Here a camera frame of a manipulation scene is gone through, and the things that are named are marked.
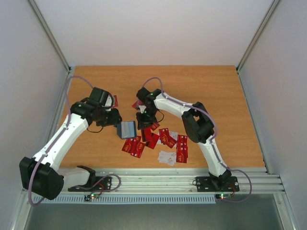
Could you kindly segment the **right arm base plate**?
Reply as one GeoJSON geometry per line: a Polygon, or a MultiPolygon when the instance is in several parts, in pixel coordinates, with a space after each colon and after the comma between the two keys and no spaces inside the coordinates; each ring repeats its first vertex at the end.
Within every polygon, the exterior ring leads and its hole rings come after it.
{"type": "Polygon", "coordinates": [[[231,176],[228,181],[220,188],[215,187],[209,176],[198,176],[195,178],[194,185],[198,192],[239,192],[238,179],[231,176]]]}

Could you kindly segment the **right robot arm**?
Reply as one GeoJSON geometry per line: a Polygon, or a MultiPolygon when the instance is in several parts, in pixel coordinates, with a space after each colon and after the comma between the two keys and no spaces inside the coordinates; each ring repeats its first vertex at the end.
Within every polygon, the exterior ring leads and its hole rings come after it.
{"type": "Polygon", "coordinates": [[[216,145],[215,124],[202,103],[183,102],[163,93],[160,89],[150,92],[144,87],[138,90],[136,97],[145,106],[136,113],[139,130],[156,123],[155,116],[160,110],[180,118],[186,135],[192,142],[198,144],[207,161],[211,185],[216,191],[221,191],[228,186],[232,174],[216,145]]]}

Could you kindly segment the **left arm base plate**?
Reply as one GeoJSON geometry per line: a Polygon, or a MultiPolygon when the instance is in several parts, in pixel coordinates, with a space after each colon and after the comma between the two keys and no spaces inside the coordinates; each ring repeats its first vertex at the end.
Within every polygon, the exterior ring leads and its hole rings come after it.
{"type": "Polygon", "coordinates": [[[111,176],[97,176],[95,179],[89,180],[84,185],[77,185],[74,187],[68,188],[69,192],[92,192],[96,190],[101,190],[104,187],[104,190],[111,189],[112,177],[111,176]]]}

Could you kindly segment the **white card bottom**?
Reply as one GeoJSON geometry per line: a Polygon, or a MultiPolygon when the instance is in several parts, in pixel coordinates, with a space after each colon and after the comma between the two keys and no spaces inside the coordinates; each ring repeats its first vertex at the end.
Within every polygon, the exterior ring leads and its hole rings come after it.
{"type": "Polygon", "coordinates": [[[167,165],[174,166],[176,163],[176,153],[160,151],[158,156],[158,161],[160,163],[165,163],[167,165]]]}

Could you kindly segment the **blue leather card holder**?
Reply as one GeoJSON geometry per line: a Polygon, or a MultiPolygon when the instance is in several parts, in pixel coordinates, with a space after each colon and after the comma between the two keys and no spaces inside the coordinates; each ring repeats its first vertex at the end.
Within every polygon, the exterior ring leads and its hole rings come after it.
{"type": "Polygon", "coordinates": [[[115,127],[117,129],[117,135],[120,139],[129,139],[137,137],[135,121],[124,121],[115,125],[115,127]]]}

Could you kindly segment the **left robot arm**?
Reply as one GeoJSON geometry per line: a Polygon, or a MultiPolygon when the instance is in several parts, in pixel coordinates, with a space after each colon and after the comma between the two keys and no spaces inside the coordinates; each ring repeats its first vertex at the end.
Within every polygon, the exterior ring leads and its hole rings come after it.
{"type": "Polygon", "coordinates": [[[94,87],[89,97],[69,106],[69,113],[62,126],[50,141],[32,158],[24,157],[19,163],[22,186],[28,191],[32,205],[32,194],[53,200],[61,191],[73,187],[91,191],[96,187],[95,171],[78,166],[59,172],[61,162],[77,138],[92,123],[104,128],[121,123],[118,109],[114,108],[114,97],[109,92],[94,87]]]}

